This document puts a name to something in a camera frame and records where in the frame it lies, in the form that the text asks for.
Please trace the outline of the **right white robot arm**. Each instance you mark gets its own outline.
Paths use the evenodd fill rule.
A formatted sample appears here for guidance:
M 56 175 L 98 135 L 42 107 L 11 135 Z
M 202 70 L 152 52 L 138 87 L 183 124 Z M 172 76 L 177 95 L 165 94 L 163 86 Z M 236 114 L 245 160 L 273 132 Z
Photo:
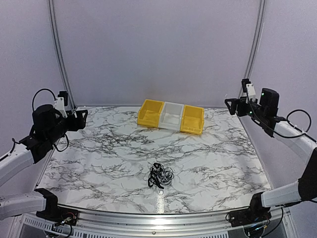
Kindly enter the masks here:
M 256 222 L 274 206 L 292 206 L 304 201 L 317 201 L 317 141 L 298 129 L 288 118 L 277 115 L 279 94 L 263 88 L 257 100 L 246 88 L 240 98 L 225 99 L 231 115 L 250 116 L 266 134 L 286 145 L 305 162 L 301 177 L 290 184 L 253 195 L 245 217 Z

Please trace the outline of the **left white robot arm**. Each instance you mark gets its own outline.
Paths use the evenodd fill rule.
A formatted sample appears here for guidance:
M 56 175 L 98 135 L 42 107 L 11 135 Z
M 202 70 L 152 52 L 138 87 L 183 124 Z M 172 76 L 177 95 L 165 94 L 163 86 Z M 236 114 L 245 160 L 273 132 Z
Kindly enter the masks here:
M 11 150 L 1 156 L 1 185 L 25 168 L 41 161 L 50 151 L 57 149 L 57 142 L 61 138 L 67 138 L 67 132 L 85 128 L 87 110 L 66 110 L 66 91 L 60 91 L 53 99 L 53 104 L 32 108 L 33 125 L 29 135 L 20 141 L 13 140 Z M 0 198 L 1 220 L 29 212 L 36 212 L 39 217 L 53 221 L 61 220 L 63 217 L 57 196 L 44 188 Z

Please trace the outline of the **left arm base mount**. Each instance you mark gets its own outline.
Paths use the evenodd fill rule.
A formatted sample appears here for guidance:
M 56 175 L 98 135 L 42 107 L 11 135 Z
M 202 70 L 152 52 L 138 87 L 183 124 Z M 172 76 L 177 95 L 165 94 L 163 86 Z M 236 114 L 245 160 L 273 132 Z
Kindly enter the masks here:
M 37 211 L 37 217 L 56 222 L 58 225 L 76 225 L 78 210 L 59 206 L 58 197 L 44 188 L 37 188 L 35 191 L 39 192 L 45 199 L 45 209 Z

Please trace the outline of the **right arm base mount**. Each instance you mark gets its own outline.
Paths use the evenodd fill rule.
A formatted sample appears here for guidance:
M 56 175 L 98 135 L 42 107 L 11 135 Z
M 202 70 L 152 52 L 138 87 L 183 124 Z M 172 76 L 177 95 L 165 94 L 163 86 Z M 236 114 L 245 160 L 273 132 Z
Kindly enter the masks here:
M 232 227 L 249 225 L 265 220 L 268 221 L 271 218 L 270 207 L 263 207 L 262 194 L 263 192 L 254 194 L 247 208 L 228 212 L 225 217 L 226 221 Z

